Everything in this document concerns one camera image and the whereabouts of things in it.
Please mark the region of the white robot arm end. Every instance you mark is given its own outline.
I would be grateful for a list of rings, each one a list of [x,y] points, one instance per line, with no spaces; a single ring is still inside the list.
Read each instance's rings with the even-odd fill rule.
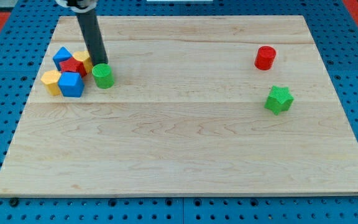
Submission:
[[[70,8],[75,13],[85,13],[96,8],[98,0],[55,0],[64,8]]]

